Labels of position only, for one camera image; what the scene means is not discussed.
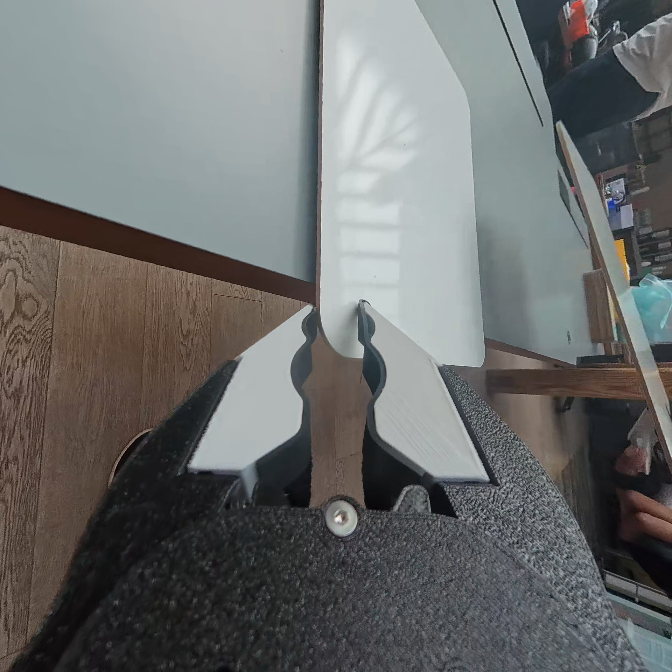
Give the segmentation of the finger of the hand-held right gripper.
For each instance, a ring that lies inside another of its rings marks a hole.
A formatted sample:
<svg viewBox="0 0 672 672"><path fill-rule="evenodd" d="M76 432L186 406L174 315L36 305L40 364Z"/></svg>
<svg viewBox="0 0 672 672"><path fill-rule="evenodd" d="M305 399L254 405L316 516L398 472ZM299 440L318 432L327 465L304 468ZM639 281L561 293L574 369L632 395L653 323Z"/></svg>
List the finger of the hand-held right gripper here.
<svg viewBox="0 0 672 672"><path fill-rule="evenodd" d="M650 473L654 449L659 442L652 411L645 409L628 433L636 473Z"/></svg>

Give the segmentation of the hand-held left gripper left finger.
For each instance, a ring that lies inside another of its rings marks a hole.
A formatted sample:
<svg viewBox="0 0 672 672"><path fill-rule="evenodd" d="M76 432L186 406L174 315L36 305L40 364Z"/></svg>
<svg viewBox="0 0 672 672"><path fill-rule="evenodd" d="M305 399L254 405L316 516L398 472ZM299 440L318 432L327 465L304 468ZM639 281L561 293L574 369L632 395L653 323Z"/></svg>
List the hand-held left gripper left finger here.
<svg viewBox="0 0 672 672"><path fill-rule="evenodd" d="M244 350L189 459L190 473L238 478L251 497L289 492L311 464L310 410L315 307L302 308Z"/></svg>

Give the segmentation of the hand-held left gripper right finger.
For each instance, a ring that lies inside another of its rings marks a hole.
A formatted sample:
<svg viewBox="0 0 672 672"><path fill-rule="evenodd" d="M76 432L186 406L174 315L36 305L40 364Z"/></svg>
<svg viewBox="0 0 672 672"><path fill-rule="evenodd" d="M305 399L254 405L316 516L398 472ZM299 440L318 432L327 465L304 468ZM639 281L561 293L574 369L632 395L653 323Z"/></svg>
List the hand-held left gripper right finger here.
<svg viewBox="0 0 672 672"><path fill-rule="evenodd" d="M365 300L357 320L374 443L433 482L489 484L480 443L435 359Z"/></svg>

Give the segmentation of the white rounded board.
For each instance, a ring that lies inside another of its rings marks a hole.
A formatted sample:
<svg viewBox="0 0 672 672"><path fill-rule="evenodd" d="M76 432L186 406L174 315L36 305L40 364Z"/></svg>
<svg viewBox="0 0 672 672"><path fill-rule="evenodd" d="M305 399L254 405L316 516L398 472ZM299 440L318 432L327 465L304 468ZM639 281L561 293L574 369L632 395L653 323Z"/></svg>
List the white rounded board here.
<svg viewBox="0 0 672 672"><path fill-rule="evenodd" d="M362 357L369 302L439 364L484 361L466 92L415 1L322 1L317 305Z"/></svg>
<svg viewBox="0 0 672 672"><path fill-rule="evenodd" d="M605 276L610 297L632 354L640 387L647 407L653 415L663 454L668 467L671 467L670 400L637 311L623 264L617 255L601 191L562 122L556 123L556 133L589 229L592 248Z"/></svg>

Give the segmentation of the person's right hand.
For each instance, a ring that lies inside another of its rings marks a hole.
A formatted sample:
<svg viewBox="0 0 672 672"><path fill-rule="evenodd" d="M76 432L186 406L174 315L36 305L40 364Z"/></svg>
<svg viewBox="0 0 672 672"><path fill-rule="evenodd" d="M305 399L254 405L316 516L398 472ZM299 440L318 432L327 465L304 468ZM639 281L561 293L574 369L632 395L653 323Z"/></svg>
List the person's right hand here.
<svg viewBox="0 0 672 672"><path fill-rule="evenodd" d="M648 460L645 449L629 444L617 458L615 471L618 476L634 478L646 475ZM641 492L616 487L620 509L619 536L625 542L638 542L650 538L671 543L671 509Z"/></svg>

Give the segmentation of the teal plastic bag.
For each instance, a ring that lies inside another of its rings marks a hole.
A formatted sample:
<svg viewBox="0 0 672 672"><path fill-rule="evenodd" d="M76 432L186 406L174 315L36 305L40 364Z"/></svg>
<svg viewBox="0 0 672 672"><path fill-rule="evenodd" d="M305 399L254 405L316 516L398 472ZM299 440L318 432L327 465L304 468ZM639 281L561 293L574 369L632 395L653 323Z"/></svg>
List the teal plastic bag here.
<svg viewBox="0 0 672 672"><path fill-rule="evenodd" d="M649 343L671 343L671 281L648 273L631 293Z"/></svg>

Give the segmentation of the round floor outlet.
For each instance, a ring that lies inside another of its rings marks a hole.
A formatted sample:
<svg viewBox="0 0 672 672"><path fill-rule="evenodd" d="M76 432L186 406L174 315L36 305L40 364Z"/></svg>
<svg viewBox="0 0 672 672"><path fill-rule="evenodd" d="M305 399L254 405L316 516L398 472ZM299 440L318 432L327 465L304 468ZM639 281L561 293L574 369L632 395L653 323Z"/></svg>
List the round floor outlet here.
<svg viewBox="0 0 672 672"><path fill-rule="evenodd" d="M107 479L107 487L112 486L113 481L116 476L123 468L123 466L128 462L132 457L133 453L139 448L143 441L153 432L153 427L142 430L137 433L120 451L118 457L115 459L115 462L112 466L110 475Z"/></svg>

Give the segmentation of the orange bin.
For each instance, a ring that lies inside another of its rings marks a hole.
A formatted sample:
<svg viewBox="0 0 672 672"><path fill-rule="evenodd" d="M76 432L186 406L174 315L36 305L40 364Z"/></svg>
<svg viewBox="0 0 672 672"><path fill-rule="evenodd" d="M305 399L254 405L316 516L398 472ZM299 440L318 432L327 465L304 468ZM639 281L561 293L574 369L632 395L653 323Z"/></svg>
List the orange bin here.
<svg viewBox="0 0 672 672"><path fill-rule="evenodd" d="M595 33L593 18L599 1L567 1L560 8L558 24L565 46Z"/></svg>

